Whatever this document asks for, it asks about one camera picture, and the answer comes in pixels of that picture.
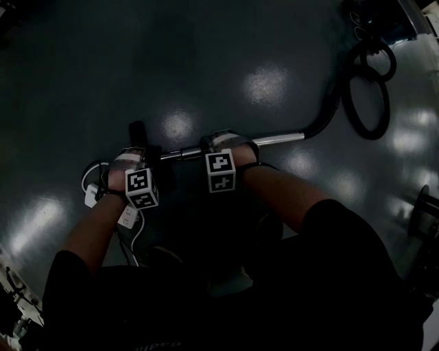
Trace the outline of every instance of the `fiducial marker cube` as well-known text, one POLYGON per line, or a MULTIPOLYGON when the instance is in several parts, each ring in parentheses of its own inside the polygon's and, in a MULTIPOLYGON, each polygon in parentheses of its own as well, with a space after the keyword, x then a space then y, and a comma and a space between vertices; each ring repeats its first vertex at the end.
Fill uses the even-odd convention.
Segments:
POLYGON ((158 206, 158 189, 149 168, 125 171, 125 194, 134 208, 158 206))
POLYGON ((207 154, 206 168, 211 193, 235 190, 236 169, 232 150, 224 149, 222 152, 207 154))

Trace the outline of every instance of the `white device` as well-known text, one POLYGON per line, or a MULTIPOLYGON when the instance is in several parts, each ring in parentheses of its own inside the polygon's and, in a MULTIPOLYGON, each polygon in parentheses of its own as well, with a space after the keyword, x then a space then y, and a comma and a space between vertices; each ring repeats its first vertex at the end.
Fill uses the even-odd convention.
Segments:
MULTIPOLYGON (((85 192, 85 204, 92 208, 94 205, 96 205, 96 193, 97 193, 97 185, 96 184, 90 184, 87 187, 87 190, 85 192)), ((128 204, 125 207, 125 210, 123 210, 122 215, 120 216, 119 220, 117 221, 118 224, 121 226, 127 227, 128 229, 132 229, 134 227, 134 223, 136 223, 137 216, 139 214, 139 211, 131 206, 131 204, 128 204)))

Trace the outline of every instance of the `forearm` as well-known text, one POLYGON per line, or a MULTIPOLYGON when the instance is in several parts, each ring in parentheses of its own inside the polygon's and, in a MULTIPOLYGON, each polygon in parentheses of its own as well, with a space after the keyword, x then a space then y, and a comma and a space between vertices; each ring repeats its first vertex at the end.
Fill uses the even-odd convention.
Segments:
POLYGON ((107 194, 72 230, 64 250, 78 255, 95 275, 102 266, 117 220, 125 208, 118 195, 107 194))
POLYGON ((269 167, 244 172, 244 184, 262 199, 295 232, 302 230, 308 210, 328 197, 305 181, 269 167))
POLYGON ((8 341, 3 337, 0 337, 0 350, 1 351, 14 351, 8 344, 8 341))

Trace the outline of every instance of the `chrome rod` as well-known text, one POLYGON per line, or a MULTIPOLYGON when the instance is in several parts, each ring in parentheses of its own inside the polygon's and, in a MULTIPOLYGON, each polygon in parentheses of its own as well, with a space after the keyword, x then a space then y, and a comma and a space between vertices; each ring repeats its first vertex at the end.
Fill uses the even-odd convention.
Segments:
POLYGON ((303 139, 305 139, 305 135, 303 133, 293 133, 293 134, 267 136, 266 138, 253 139, 253 141, 256 145, 263 146, 263 145, 288 143, 289 141, 297 141, 303 139))
MULTIPOLYGON (((305 139, 303 133, 293 133, 293 134, 281 134, 274 136, 267 136, 265 138, 253 139, 254 143, 258 146, 273 145, 280 143, 288 143, 290 141, 297 141, 305 139)), ((203 151, 198 147, 185 147, 183 149, 165 152, 161 155, 161 160, 187 160, 190 158, 197 158, 203 155, 203 151)))

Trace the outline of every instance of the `dark floor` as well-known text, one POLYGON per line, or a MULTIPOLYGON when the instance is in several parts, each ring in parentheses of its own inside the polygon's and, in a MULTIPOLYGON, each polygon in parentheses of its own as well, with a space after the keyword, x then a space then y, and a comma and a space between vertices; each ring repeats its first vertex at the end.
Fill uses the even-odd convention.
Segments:
MULTIPOLYGON (((0 50, 0 248, 29 287, 43 294, 55 253, 88 212, 80 188, 85 166, 129 146, 130 122, 142 120, 150 143, 164 149, 195 145, 224 128, 253 135, 311 123, 356 43, 339 3, 58 0, 11 31, 0 50)), ((435 191, 439 182, 432 48, 437 52, 437 42, 425 35, 393 47, 391 123, 380 140, 358 136, 340 108, 317 137, 261 150, 263 161, 358 212, 402 276, 419 247, 406 235, 412 205, 424 184, 435 191)), ((369 62, 379 71, 388 67, 383 55, 369 62)), ((352 86, 357 109, 372 126, 379 91, 361 80, 352 86)), ((139 255, 163 238, 202 250, 193 238, 209 237, 212 229, 200 216, 233 212, 213 206, 200 190, 206 186, 201 162, 174 170, 177 190, 146 211, 139 255)), ((230 229, 228 237, 243 228, 230 229)), ((134 233, 124 235, 128 241, 134 233)), ((106 264, 124 264, 117 245, 106 264)))

